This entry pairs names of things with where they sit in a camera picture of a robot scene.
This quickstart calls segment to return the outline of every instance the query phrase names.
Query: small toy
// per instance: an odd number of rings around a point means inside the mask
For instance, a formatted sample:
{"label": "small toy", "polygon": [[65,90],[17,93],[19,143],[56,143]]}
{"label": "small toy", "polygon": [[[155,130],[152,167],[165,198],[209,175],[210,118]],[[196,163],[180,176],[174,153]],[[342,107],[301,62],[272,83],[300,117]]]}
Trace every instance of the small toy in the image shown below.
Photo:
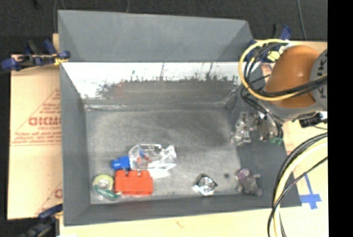
{"label": "small toy", "polygon": [[123,195],[151,195],[153,193],[153,180],[148,170],[117,170],[115,172],[115,192]]}
{"label": "small toy", "polygon": [[196,179],[193,189],[194,191],[200,192],[203,196],[207,197],[213,195],[217,186],[218,184],[215,183],[213,179],[206,174],[201,174]]}
{"label": "small toy", "polygon": [[115,160],[111,161],[111,168],[114,170],[119,170],[119,169],[125,169],[129,170],[130,169],[130,158],[128,155],[121,156]]}
{"label": "small toy", "polygon": [[238,192],[244,192],[246,194],[261,196],[263,191],[261,188],[258,188],[256,184],[256,179],[260,178],[260,174],[251,174],[250,170],[246,168],[239,169],[236,172],[236,179],[239,181]]}

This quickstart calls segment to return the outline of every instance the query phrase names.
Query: blue object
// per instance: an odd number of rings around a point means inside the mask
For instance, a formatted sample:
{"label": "blue object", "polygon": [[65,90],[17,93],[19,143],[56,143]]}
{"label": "blue object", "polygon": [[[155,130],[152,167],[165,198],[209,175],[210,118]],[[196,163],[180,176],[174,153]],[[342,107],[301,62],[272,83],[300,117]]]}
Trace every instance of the blue object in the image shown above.
{"label": "blue object", "polygon": [[17,59],[8,58],[1,62],[1,68],[5,71],[20,71],[24,68],[44,66],[56,63],[57,60],[66,60],[71,57],[69,51],[57,52],[49,39],[44,40],[44,47],[49,55],[40,55],[32,41],[28,41],[23,55]]}
{"label": "blue object", "polygon": [[124,155],[115,160],[111,161],[111,168],[114,170],[119,169],[129,169],[130,168],[130,159],[128,155]]}
{"label": "blue object", "polygon": [[51,217],[52,215],[54,215],[56,213],[62,212],[62,210],[63,210],[62,204],[58,204],[56,206],[53,206],[53,207],[41,212],[38,215],[38,218],[39,219],[46,219],[46,218]]}
{"label": "blue object", "polygon": [[[292,30],[290,29],[289,26],[287,25],[282,25],[282,33],[281,33],[281,36],[278,38],[278,39],[281,39],[281,40],[289,40],[289,38],[291,37],[292,35]],[[248,47],[250,47],[251,45],[254,45],[256,43],[255,40],[251,40],[248,44]],[[278,52],[279,49],[280,49],[281,46],[276,46],[276,47],[273,47],[271,49],[268,49],[268,50],[265,50],[262,54],[262,57],[261,57],[261,62],[265,62],[265,63],[273,63],[275,62],[275,59],[273,59],[270,55],[271,55],[271,52]],[[245,60],[246,61],[250,61],[250,59],[252,58],[253,56],[253,53],[254,51],[252,52],[249,52],[247,54],[247,56],[245,57]]]}

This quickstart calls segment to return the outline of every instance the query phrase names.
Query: tape roll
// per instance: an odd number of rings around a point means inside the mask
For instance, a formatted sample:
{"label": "tape roll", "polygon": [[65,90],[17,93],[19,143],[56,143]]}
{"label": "tape roll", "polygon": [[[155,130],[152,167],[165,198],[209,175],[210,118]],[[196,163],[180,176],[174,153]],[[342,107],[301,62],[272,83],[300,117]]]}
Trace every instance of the tape roll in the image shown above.
{"label": "tape roll", "polygon": [[96,176],[92,183],[93,191],[110,200],[116,200],[121,193],[113,193],[114,179],[108,174]]}

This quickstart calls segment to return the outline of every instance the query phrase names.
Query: clamp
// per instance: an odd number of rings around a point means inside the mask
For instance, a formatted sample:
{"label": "clamp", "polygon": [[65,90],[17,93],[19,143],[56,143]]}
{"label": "clamp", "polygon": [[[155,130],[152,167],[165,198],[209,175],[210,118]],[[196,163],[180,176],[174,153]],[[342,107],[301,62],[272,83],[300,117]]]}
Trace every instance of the clamp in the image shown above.
{"label": "clamp", "polygon": [[57,52],[49,39],[44,40],[45,55],[40,54],[32,40],[27,42],[24,53],[17,58],[11,57],[1,62],[5,71],[20,71],[24,68],[60,64],[71,57],[69,51]]}

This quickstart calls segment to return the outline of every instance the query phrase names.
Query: orange robot part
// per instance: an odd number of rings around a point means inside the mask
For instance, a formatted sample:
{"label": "orange robot part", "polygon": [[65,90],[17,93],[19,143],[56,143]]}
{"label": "orange robot part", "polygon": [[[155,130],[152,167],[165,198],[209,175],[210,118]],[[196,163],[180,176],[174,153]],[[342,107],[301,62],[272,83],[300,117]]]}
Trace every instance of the orange robot part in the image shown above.
{"label": "orange robot part", "polygon": [[[296,45],[285,50],[274,65],[266,83],[267,92],[279,92],[310,82],[310,73],[320,53],[308,46]],[[315,104],[311,93],[280,101],[274,105],[286,108],[303,108]]]}
{"label": "orange robot part", "polygon": [[123,195],[151,195],[153,193],[153,179],[148,170],[117,170],[115,172],[115,192]]}

